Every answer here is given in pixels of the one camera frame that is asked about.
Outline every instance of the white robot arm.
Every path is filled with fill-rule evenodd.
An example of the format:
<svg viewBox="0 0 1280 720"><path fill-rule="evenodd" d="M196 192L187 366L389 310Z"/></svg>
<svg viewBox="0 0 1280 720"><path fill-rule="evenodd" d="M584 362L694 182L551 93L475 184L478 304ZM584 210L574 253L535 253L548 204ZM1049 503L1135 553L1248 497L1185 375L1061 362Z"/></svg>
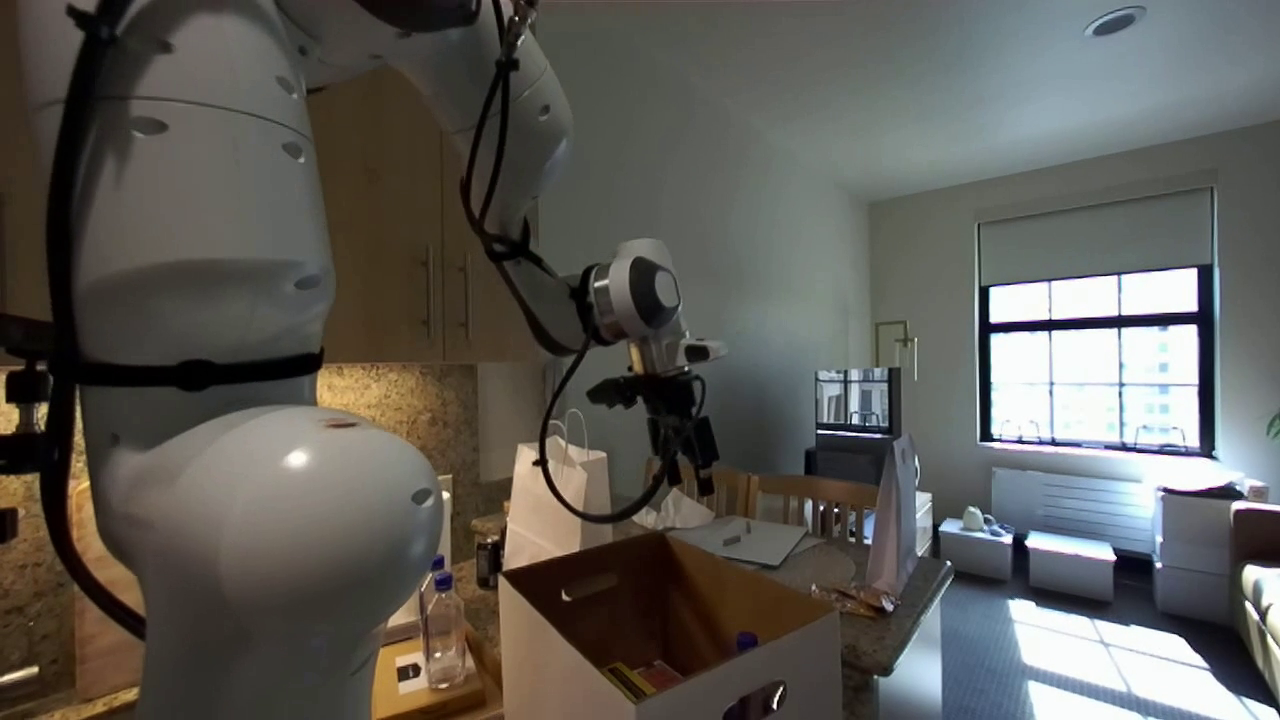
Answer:
<svg viewBox="0 0 1280 720"><path fill-rule="evenodd" d="M369 715L374 629L434 553L431 466L315 407L333 259L313 85L395 64L424 87L535 339L629 339L632 375L601 400L644 400L664 447L694 424L664 247L564 280L522 244L567 138L522 28L512 0L20 0L52 184L40 497L62 525L81 393L95 520L149 603L141 715Z"/></svg>

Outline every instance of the window frame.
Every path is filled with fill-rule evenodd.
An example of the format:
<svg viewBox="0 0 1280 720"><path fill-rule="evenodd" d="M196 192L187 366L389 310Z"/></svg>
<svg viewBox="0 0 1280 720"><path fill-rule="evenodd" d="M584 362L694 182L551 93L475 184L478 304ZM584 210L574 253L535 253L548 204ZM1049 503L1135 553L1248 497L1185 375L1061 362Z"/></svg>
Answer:
<svg viewBox="0 0 1280 720"><path fill-rule="evenodd" d="M981 443L1017 443L1017 447L1096 447L1096 454L1132 454L1132 458L1217 458L1217 276L1210 263L1189 263L1195 267L1195 314L1148 314L1148 317L1073 317L1073 322L1000 322L991 326L991 290L981 286ZM1195 327L1199 338L1199 375L1195 375L1195 405L1199 405L1199 447L1150 447L1150 443L1123 443L1123 433L1116 443L1093 443L1093 440L1007 440L991 437L991 338L1005 333L1088 333L1088 327Z"/></svg>

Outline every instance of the open cardboard box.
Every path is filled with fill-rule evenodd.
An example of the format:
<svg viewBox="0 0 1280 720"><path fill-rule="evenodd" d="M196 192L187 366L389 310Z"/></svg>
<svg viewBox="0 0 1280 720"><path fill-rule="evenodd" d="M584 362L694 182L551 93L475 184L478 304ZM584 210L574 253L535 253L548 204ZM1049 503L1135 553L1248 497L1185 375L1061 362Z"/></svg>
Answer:
<svg viewBox="0 0 1280 720"><path fill-rule="evenodd" d="M609 666L670 666L682 681L629 696ZM507 720L720 720L742 696L762 715L840 715L840 615L768 574L670 535L632 535L502 574L500 666Z"/></svg>

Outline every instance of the wooden cabinet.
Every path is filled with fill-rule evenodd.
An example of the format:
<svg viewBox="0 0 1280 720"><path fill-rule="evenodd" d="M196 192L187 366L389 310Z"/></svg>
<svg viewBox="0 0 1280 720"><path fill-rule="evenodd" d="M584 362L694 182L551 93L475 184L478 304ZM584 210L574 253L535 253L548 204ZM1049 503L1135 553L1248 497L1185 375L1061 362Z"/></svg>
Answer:
<svg viewBox="0 0 1280 720"><path fill-rule="evenodd" d="M333 362L535 362L500 273L472 235L458 155L428 105L371 73L313 98L334 259Z"/></svg>

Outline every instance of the ceiling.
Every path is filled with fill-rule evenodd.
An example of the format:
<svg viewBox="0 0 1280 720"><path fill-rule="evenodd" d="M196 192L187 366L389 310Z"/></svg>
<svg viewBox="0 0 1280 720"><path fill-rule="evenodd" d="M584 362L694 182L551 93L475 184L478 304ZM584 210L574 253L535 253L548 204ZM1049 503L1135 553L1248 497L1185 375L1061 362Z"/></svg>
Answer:
<svg viewBox="0 0 1280 720"><path fill-rule="evenodd" d="M1280 0L544 0L863 199L1280 120Z"/></svg>

